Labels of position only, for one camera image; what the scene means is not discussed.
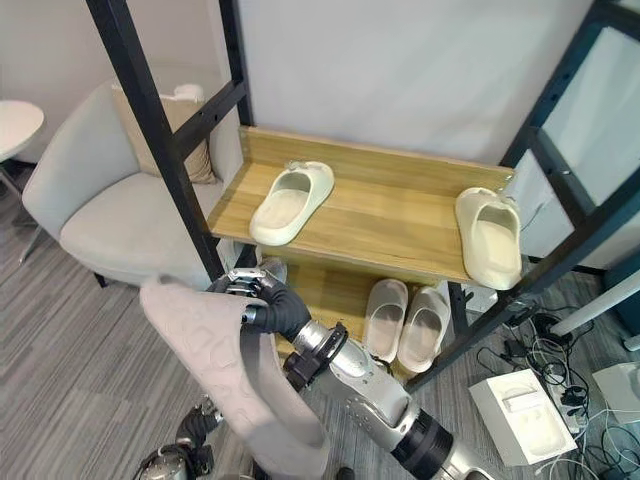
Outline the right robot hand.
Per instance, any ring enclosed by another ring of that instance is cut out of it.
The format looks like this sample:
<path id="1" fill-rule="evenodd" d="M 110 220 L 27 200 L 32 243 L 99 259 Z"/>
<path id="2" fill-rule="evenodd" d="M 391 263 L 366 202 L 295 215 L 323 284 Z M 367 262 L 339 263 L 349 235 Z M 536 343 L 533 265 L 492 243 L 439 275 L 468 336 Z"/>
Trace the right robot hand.
<path id="1" fill-rule="evenodd" d="M 290 289 L 287 265 L 279 257 L 266 257 L 258 269 L 265 277 L 257 280 L 257 298 L 265 305 L 256 306 L 256 320 L 241 327 L 240 351 L 243 359 L 258 357 L 252 350 L 260 351 L 260 341 L 270 334 L 279 333 L 292 343 L 311 321 L 311 314 L 301 297 Z"/>

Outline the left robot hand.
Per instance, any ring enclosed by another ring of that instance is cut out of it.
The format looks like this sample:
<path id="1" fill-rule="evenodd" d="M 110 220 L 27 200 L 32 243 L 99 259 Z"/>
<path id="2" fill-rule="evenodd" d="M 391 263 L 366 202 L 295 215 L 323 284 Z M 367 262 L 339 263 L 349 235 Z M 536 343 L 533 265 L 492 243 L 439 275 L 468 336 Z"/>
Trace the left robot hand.
<path id="1" fill-rule="evenodd" d="M 221 411 L 208 395 L 204 395 L 201 402 L 181 420 L 175 435 L 175 443 L 189 452 L 200 449 L 205 444 L 207 436 L 223 421 Z"/>

